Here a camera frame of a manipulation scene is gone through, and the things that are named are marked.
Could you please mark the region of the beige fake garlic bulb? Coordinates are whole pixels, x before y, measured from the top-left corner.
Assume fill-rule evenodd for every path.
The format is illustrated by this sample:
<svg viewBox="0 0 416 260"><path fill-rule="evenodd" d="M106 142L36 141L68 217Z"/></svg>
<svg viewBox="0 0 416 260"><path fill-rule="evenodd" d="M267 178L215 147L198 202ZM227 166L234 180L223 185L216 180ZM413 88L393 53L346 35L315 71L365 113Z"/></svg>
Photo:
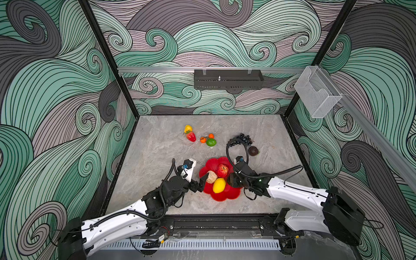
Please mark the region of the beige fake garlic bulb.
<svg viewBox="0 0 416 260"><path fill-rule="evenodd" d="M218 176L216 175L215 172L209 171L206 182L209 183L209 184L213 184L217 180L217 178L218 178Z"/></svg>

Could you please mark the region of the dark fake avocado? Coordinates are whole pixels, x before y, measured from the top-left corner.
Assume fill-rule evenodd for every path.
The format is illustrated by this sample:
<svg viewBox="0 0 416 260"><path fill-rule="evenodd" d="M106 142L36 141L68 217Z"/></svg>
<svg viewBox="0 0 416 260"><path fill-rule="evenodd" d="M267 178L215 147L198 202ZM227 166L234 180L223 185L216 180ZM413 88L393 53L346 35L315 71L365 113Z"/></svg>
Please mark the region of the dark fake avocado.
<svg viewBox="0 0 416 260"><path fill-rule="evenodd" d="M233 188L238 188L238 178L235 173L229 174L227 177L227 184L230 185Z"/></svg>

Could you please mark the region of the yellow fake lemon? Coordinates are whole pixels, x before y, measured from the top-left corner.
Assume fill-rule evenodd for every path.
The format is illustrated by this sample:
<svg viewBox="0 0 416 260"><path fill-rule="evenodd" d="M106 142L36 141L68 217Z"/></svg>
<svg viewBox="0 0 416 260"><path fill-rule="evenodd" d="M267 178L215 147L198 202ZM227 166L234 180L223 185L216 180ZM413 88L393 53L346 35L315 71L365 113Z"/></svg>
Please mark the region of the yellow fake lemon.
<svg viewBox="0 0 416 260"><path fill-rule="evenodd" d="M213 192L215 194L221 193L225 190L226 187L226 180L224 178L217 178L213 183Z"/></svg>

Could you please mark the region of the red fake apple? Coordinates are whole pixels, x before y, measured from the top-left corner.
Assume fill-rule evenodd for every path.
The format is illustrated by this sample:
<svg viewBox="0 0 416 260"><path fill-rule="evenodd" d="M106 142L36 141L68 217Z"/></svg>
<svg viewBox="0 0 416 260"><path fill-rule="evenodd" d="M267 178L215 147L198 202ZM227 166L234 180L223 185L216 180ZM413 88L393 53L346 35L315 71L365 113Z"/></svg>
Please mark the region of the red fake apple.
<svg viewBox="0 0 416 260"><path fill-rule="evenodd" d="M220 164L218 166L218 169L216 172L217 177L226 179L228 176L228 173L229 173L229 168L226 165Z"/></svg>

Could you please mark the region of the dark purple fake plum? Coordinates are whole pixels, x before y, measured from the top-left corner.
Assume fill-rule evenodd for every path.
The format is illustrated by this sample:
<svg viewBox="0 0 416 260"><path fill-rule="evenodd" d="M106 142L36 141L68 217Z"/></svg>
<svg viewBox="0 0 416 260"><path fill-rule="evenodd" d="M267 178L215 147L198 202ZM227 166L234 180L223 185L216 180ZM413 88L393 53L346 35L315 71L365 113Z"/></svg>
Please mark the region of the dark purple fake plum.
<svg viewBox="0 0 416 260"><path fill-rule="evenodd" d="M256 146L250 146L248 149L249 155L254 157L257 156L259 154L259 150Z"/></svg>

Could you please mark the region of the green fake pepper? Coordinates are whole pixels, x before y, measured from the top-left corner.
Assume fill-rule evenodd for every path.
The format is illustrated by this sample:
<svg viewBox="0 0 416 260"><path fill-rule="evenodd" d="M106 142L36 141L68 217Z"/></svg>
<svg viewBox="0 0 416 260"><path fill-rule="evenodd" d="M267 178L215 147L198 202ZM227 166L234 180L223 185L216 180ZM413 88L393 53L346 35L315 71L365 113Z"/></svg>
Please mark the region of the green fake pepper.
<svg viewBox="0 0 416 260"><path fill-rule="evenodd" d="M213 138L208 138L207 141L206 141L206 144L209 147L214 147L214 146L216 146L217 141L215 139L213 139Z"/></svg>

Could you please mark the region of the yellow fake pepper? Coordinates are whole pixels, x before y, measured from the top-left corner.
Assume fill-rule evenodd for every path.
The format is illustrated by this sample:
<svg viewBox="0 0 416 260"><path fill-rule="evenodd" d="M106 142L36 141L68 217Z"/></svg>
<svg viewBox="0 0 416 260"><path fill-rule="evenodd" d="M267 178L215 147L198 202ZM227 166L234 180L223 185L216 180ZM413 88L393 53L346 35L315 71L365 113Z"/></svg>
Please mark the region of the yellow fake pepper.
<svg viewBox="0 0 416 260"><path fill-rule="evenodd" d="M186 126L185 126L185 128L184 128L184 133L185 133L185 134L188 134L188 133L190 133L190 132L192 132L192 131L193 131L192 126L190 126L190 125L186 125Z"/></svg>

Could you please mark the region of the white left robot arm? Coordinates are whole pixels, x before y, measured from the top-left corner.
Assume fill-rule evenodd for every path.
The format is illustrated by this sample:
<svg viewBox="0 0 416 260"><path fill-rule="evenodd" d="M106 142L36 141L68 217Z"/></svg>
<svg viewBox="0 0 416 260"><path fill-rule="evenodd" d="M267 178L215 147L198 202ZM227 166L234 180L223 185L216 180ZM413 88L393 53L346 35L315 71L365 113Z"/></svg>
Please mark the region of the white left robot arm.
<svg viewBox="0 0 416 260"><path fill-rule="evenodd" d="M119 240L155 233L169 207L192 191L202 192L209 174L193 180L196 161L186 159L171 168L161 184L138 201L123 209L95 219L70 220L59 230L57 241L60 260L85 260L103 247Z"/></svg>

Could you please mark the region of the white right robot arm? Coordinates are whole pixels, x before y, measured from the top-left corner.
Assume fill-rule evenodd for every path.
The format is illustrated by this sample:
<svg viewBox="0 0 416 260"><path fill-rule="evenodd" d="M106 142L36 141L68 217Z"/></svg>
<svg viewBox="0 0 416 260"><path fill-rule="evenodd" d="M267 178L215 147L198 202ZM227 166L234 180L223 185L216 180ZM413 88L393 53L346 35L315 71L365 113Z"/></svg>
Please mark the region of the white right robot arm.
<svg viewBox="0 0 416 260"><path fill-rule="evenodd" d="M339 188L326 190L294 184L279 178L280 173L258 174L241 156L231 165L234 170L228 180L231 187L242 187L255 197L283 199L305 208L304 211L282 209L274 220L279 234L293 237L313 231L330 234L347 245L359 245L365 213Z"/></svg>

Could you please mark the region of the red flower-shaped fruit bowl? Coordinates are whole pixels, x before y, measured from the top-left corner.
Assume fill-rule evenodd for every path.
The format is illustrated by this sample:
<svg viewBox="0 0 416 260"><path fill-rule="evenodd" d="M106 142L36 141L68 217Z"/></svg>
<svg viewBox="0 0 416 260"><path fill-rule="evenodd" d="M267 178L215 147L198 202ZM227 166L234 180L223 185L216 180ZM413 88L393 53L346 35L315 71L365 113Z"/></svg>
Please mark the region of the red flower-shaped fruit bowl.
<svg viewBox="0 0 416 260"><path fill-rule="evenodd" d="M221 166L225 166L228 168L227 175L221 172ZM227 199L234 200L237 199L241 194L241 188L234 188L231 187L227 183L227 178L230 174L234 173L234 169L232 168L231 164L229 163L227 157L220 157L220 158L211 158L209 159L205 165L199 170L199 177L206 175L209 171L214 172L218 178L223 178L225 181L225 187L222 192L215 193L214 192L214 183L206 183L203 189L203 192L210 195L211 198L217 202L223 202Z"/></svg>

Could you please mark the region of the black fake grape bunch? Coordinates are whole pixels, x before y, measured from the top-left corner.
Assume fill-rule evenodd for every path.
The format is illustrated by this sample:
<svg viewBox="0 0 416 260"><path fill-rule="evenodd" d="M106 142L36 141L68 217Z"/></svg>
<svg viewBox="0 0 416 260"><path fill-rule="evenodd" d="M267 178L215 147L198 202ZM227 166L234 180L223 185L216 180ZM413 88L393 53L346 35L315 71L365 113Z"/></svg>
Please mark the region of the black fake grape bunch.
<svg viewBox="0 0 416 260"><path fill-rule="evenodd" d="M243 133L234 136L231 138L228 142L230 147L236 146L236 145L244 145L245 147L250 147L254 141L250 138L249 135L245 135Z"/></svg>

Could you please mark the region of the orange fake tomatoes on vine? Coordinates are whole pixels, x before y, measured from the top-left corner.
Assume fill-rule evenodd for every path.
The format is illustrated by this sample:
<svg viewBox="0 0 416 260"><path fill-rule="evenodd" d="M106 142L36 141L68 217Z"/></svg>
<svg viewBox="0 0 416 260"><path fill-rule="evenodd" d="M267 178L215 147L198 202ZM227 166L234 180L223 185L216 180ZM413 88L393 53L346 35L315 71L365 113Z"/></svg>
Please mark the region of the orange fake tomatoes on vine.
<svg viewBox="0 0 416 260"><path fill-rule="evenodd" d="M211 133L207 136L202 136L199 141L204 144L208 141L208 139L213 139L214 137L215 136Z"/></svg>

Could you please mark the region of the red fake strawberry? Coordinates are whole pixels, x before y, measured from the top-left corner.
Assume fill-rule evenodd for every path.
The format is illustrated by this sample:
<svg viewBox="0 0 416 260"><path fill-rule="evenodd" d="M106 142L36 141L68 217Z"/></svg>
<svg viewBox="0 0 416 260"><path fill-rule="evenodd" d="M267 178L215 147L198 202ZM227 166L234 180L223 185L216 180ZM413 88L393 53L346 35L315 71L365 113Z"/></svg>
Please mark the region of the red fake strawberry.
<svg viewBox="0 0 416 260"><path fill-rule="evenodd" d="M189 131L186 133L186 138L191 141L191 142L195 142L196 141L196 135L193 131Z"/></svg>

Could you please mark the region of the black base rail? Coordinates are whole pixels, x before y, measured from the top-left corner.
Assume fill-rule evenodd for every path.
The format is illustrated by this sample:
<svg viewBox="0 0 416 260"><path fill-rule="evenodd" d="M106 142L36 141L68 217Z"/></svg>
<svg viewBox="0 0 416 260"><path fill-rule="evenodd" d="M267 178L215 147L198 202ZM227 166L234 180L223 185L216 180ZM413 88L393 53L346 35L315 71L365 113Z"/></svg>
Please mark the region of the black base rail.
<svg viewBox="0 0 416 260"><path fill-rule="evenodd" d="M290 238L303 236L310 227L296 231L285 224L278 213L249 213L249 214L171 214L160 221L158 232L170 237L183 238L191 232L220 234L224 232L249 232L261 237Z"/></svg>

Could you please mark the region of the black wall tray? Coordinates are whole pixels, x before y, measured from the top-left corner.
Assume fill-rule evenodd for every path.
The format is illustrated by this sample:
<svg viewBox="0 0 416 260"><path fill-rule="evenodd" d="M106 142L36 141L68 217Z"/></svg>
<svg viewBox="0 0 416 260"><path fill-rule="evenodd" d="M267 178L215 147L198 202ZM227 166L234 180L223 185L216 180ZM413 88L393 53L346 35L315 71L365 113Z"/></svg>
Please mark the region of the black wall tray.
<svg viewBox="0 0 416 260"><path fill-rule="evenodd" d="M250 73L242 70L195 70L194 87L198 90L226 90L232 93L242 90L259 90L264 77L260 70Z"/></svg>

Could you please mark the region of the black corner frame post left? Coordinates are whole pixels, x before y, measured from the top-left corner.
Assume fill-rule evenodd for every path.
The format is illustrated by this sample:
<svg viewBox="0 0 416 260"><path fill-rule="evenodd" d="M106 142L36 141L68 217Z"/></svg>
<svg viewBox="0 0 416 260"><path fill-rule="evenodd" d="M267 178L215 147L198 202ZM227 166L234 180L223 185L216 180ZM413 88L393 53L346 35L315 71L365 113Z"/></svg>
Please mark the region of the black corner frame post left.
<svg viewBox="0 0 416 260"><path fill-rule="evenodd" d="M87 1L87 0L78 0L78 2L81 6L81 9L82 9L87 21L89 22L89 26L92 29L92 32L94 33L101 50L104 52L104 57L106 58L106 60L109 64L110 70L111 70L113 76L115 77L115 79L118 83L118 86L119 86L121 92L123 93L131 112L133 113L133 116L134 116L135 120L138 121L139 117L140 117L139 114L138 114L138 111L135 107L135 104L134 104L133 99L130 95L130 92L129 92L129 89L126 85L125 80L119 75L118 66L115 62L115 59L114 59L110 49L109 49L109 46L108 46L108 44L105 40L104 34L103 34L99 24L98 24L98 21L97 21L95 15L94 15L94 13L93 13L93 10L92 10L92 7L91 7L89 1Z"/></svg>

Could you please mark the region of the black corner frame post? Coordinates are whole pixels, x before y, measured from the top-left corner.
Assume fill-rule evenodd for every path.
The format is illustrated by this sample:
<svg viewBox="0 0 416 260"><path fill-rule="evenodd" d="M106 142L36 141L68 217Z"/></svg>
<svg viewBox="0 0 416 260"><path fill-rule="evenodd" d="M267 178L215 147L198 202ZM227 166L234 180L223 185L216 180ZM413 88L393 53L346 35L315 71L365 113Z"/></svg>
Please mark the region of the black corner frame post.
<svg viewBox="0 0 416 260"><path fill-rule="evenodd" d="M133 113L133 116L134 116L135 120L138 121L139 117L140 117L139 114L138 114L138 111L135 107L135 104L134 104L133 99L130 95L130 92L129 92L129 89L126 85L125 80L119 75L118 66L115 62L115 59L114 59L110 49L109 49L109 46L108 46L108 44L105 40L104 34L103 34L99 24L98 24L98 21L97 21L95 15L94 15L94 13L93 13L93 10L92 10L92 7L91 7L89 1L87 1L87 0L78 0L78 2L81 6L81 9L82 9L87 21L89 22L89 26L92 29L92 32L94 33L101 50L104 52L104 57L106 58L106 60L109 64L110 70L111 70L113 76L115 77L115 79L118 83L118 86L119 86L121 92L123 93L131 112Z"/></svg>
<svg viewBox="0 0 416 260"><path fill-rule="evenodd" d="M355 6L356 0L347 0L345 1L344 5L342 6L337 18L335 19L333 25L330 28L328 35L326 36L321 48L319 49L318 53L315 55L314 60L312 61L312 66L319 65L325 55L327 54L328 50L332 46L333 42L335 41L337 35L339 34L342 26L344 25L346 19L348 18L349 14L351 13L353 7ZM283 120L287 120L292 111L294 110L297 102L299 101L300 97L296 92L294 97L292 98L288 108L286 109Z"/></svg>

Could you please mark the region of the clear plastic wall bin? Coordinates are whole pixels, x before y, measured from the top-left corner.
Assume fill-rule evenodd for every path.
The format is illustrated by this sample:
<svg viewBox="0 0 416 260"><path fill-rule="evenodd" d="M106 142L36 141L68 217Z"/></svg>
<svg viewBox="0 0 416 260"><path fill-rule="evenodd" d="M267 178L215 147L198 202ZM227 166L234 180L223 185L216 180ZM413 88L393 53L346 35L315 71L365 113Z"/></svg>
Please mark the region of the clear plastic wall bin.
<svg viewBox="0 0 416 260"><path fill-rule="evenodd" d="M307 66L294 88L314 119L324 118L342 99L337 84L320 66Z"/></svg>

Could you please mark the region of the aluminium back rail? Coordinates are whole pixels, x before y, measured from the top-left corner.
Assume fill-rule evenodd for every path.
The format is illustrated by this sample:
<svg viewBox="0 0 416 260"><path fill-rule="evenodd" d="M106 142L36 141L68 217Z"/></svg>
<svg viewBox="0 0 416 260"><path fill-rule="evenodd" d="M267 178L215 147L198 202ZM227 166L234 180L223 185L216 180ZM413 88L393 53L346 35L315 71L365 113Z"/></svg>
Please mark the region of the aluminium back rail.
<svg viewBox="0 0 416 260"><path fill-rule="evenodd" d="M242 70L250 73L253 70L260 70L266 74L301 74L305 67L118 67L119 73L193 73L195 70L202 70L204 72L208 70Z"/></svg>

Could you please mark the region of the aluminium rail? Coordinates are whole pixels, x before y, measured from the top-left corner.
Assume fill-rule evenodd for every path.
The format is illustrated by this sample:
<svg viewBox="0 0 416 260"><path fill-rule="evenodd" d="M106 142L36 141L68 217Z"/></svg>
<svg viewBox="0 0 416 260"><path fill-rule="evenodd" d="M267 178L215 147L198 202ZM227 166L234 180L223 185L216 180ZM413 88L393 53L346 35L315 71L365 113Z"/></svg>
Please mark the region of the aluminium rail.
<svg viewBox="0 0 416 260"><path fill-rule="evenodd" d="M361 84L353 77L343 72L329 74L323 70L325 76L341 94L341 105L349 111L361 129L372 142L373 146L387 159L390 166L410 186L416 189L416 166L399 151L391 141L377 128L377 117L371 99Z"/></svg>
<svg viewBox="0 0 416 260"><path fill-rule="evenodd" d="M119 73L193 73L195 70L202 70L204 72L208 70L242 70L250 73L253 70L260 70L266 74L301 74L305 67L118 67Z"/></svg>

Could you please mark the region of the aluminium right rail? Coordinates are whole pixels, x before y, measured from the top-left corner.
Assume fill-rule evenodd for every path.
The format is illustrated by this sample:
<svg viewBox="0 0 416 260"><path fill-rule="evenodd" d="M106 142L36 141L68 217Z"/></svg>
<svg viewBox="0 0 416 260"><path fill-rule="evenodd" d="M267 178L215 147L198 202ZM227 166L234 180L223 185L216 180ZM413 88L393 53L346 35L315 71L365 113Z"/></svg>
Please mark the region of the aluminium right rail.
<svg viewBox="0 0 416 260"><path fill-rule="evenodd" d="M416 189L416 166L399 151L391 141L377 128L377 117L371 99L361 84L353 77L343 72L329 74L323 70L325 76L341 94L341 105L349 111L361 129L372 142L373 146L387 159L390 166L410 186Z"/></svg>

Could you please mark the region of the black corner frame post right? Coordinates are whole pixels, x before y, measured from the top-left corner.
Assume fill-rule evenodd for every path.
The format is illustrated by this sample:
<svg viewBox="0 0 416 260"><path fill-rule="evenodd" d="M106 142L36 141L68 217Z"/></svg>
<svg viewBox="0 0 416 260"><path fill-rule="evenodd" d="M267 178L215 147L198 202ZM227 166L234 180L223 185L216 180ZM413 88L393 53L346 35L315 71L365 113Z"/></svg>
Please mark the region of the black corner frame post right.
<svg viewBox="0 0 416 260"><path fill-rule="evenodd" d="M346 19L348 18L349 14L351 13L353 7L355 6L356 0L347 0L345 1L344 5L342 6L337 18L335 19L333 25L330 28L328 35L326 36L321 48L319 49L318 53L315 55L314 60L312 61L312 66L319 65L325 55L327 54L328 50L332 46L333 42L335 41L337 35L339 34L342 26L344 25ZM292 111L294 110L297 102L299 101L300 97L296 92L294 97L292 98L288 108L286 109L283 120L287 120Z"/></svg>

